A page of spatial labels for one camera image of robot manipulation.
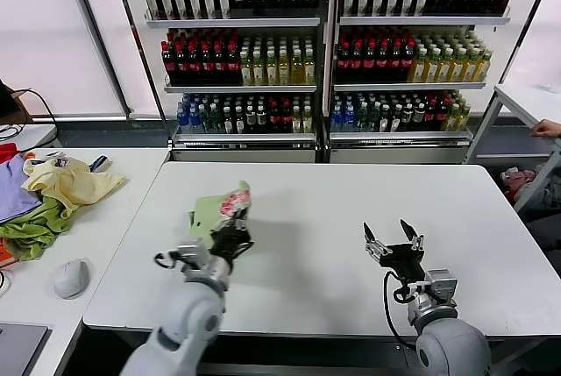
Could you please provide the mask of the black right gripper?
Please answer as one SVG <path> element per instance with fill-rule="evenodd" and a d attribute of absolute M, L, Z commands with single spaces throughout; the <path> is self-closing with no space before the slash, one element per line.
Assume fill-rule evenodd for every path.
<path fill-rule="evenodd" d="M 404 283 L 414 283 L 424 280 L 425 271 L 422 268 L 424 257 L 424 235 L 418 234 L 415 228 L 405 220 L 400 225 L 410 244 L 383 245 L 373 234 L 366 222 L 363 222 L 365 249 L 371 258 L 382 267 L 392 269 Z"/>

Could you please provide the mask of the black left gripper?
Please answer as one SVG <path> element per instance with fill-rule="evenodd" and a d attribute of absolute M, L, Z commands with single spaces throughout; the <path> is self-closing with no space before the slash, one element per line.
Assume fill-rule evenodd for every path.
<path fill-rule="evenodd" d="M 212 239 L 210 254 L 226 261 L 233 261 L 254 244 L 245 217 L 237 219 L 226 217 L 220 220 L 210 236 Z"/>

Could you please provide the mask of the person's bare hand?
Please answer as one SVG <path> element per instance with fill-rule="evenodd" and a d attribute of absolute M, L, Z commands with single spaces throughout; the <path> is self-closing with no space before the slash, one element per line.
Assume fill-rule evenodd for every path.
<path fill-rule="evenodd" d="M 561 136 L 561 124 L 543 119 L 532 128 L 534 137 L 559 138 Z"/>

